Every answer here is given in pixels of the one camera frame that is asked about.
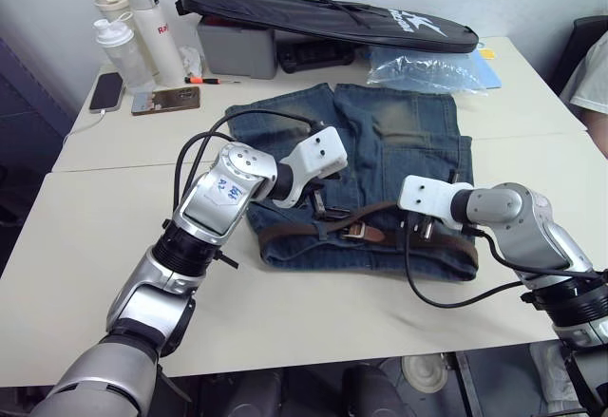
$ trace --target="black chair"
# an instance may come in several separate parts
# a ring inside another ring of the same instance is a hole
[[[588,16],[574,20],[570,40],[561,54],[558,66],[553,72],[549,86],[558,96],[570,80],[574,69],[585,57],[589,48],[608,31],[608,16]]]

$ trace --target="white bottle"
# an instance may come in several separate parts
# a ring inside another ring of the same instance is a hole
[[[129,7],[129,2],[127,0],[93,0],[93,2],[95,3],[95,7],[97,7],[97,9],[104,16],[104,18],[109,22],[118,20],[119,16],[131,11],[131,8]],[[156,68],[156,64],[154,64],[154,60],[152,59],[150,51],[148,51],[148,48],[145,45],[145,42],[143,41],[140,31],[137,29],[137,25],[135,24],[135,20],[133,19],[133,13],[129,13],[128,16],[128,19],[122,21],[127,26],[129,26],[135,34],[135,40],[137,41],[137,45],[140,48],[143,59],[148,65],[150,71],[152,72],[152,75],[157,75],[159,71]]]
[[[168,87],[183,85],[185,70],[173,41],[159,0],[128,0],[137,27],[159,70],[161,83]]]
[[[97,43],[123,77],[126,89],[131,93],[153,91],[154,78],[129,26],[120,20],[110,23],[103,19],[93,23],[93,27],[97,30]]]

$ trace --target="charging cable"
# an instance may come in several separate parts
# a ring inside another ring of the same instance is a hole
[[[89,124],[89,125],[86,125],[86,126],[84,126],[84,127],[81,127],[80,129],[72,130],[72,131],[71,131],[69,134],[67,134],[67,135],[64,137],[64,141],[63,141],[63,143],[62,143],[62,146],[64,146],[64,145],[66,144],[66,142],[67,142],[67,137],[69,137],[70,135],[78,134],[79,132],[82,132],[82,131],[84,131],[84,130],[90,129],[90,128],[91,128],[91,127],[93,127],[94,125],[99,124],[99,123],[102,121],[102,119],[104,118],[104,116],[105,116],[105,108],[102,108],[102,110],[99,112],[99,114],[100,114],[100,117],[99,117],[99,119],[98,119],[96,122],[91,123],[91,124]]]

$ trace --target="smartphone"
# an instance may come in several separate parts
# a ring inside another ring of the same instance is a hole
[[[166,89],[165,91],[144,92],[133,96],[133,115],[149,115],[163,111],[187,110],[200,107],[198,86]]]
[[[97,79],[88,109],[91,113],[118,110],[121,107],[123,91],[123,79],[118,72],[103,73]]]

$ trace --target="belt loop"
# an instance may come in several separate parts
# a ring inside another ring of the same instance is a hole
[[[316,231],[319,234],[319,241],[327,241],[329,238],[327,235],[327,227],[324,222],[313,222]]]

